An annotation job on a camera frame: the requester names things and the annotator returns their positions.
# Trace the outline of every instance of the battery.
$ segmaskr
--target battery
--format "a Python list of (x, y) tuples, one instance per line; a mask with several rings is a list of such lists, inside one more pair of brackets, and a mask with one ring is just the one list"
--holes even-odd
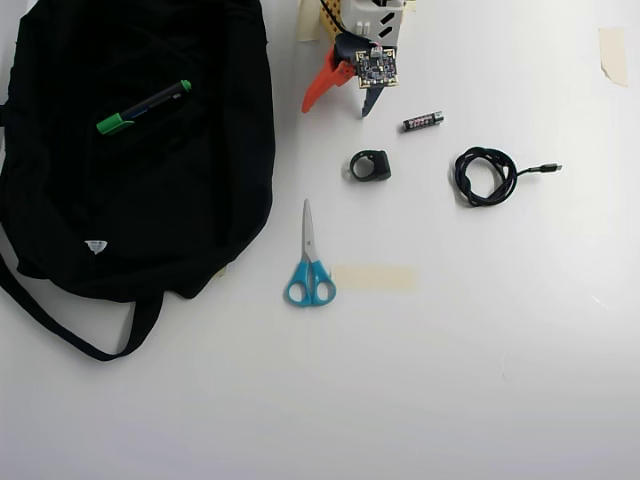
[(440, 125), (442, 122), (444, 122), (444, 115), (442, 112), (435, 112), (430, 113), (429, 115), (422, 115), (421, 117), (405, 120), (403, 122), (403, 126), (405, 132), (410, 132), (412, 130), (420, 130), (421, 128)]

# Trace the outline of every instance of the scissors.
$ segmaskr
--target scissors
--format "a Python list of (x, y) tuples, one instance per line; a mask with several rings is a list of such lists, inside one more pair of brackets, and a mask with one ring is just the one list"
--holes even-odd
[[(304, 201), (302, 231), (302, 259), (294, 273), (293, 278), (285, 291), (286, 299), (296, 307), (321, 307), (331, 303), (336, 298), (336, 285), (324, 269), (316, 252), (316, 242), (313, 238), (313, 221), (311, 220), (311, 205), (309, 200)], [(318, 295), (318, 288), (324, 284), (327, 287), (327, 298)], [(302, 287), (302, 300), (296, 301), (291, 297), (291, 289), (300, 285)]]

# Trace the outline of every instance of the backpack logo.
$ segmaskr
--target backpack logo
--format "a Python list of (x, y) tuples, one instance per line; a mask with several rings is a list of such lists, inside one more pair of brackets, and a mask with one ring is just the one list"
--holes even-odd
[(104, 240), (87, 240), (84, 242), (91, 249), (94, 255), (98, 255), (104, 252), (104, 249), (107, 248), (109, 242), (105, 242)]

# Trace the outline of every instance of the masking tape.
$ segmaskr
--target masking tape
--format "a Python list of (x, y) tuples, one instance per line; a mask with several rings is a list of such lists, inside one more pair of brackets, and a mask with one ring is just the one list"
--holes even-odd
[(298, 0), (298, 33), (299, 42), (318, 40), (320, 30), (319, 0)]
[(600, 29), (600, 62), (602, 71), (616, 85), (627, 87), (627, 57), (622, 28)]
[(409, 292), (418, 285), (416, 269), (410, 266), (334, 266), (333, 281), (338, 288), (376, 292)]

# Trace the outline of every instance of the green marker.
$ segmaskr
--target green marker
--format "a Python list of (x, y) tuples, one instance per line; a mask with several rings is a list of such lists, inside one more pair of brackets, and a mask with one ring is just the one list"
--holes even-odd
[(177, 100), (182, 97), (183, 94), (189, 93), (190, 91), (191, 82), (188, 80), (181, 80), (175, 85), (164, 89), (160, 93), (156, 93), (153, 97), (147, 98), (137, 105), (128, 108), (124, 112), (111, 115), (109, 118), (98, 123), (96, 127), (98, 127), (98, 131), (103, 135), (113, 135), (114, 133), (118, 133), (133, 125), (135, 123), (133, 121), (134, 119), (138, 118), (140, 115), (144, 115), (152, 108), (162, 105), (172, 99)]

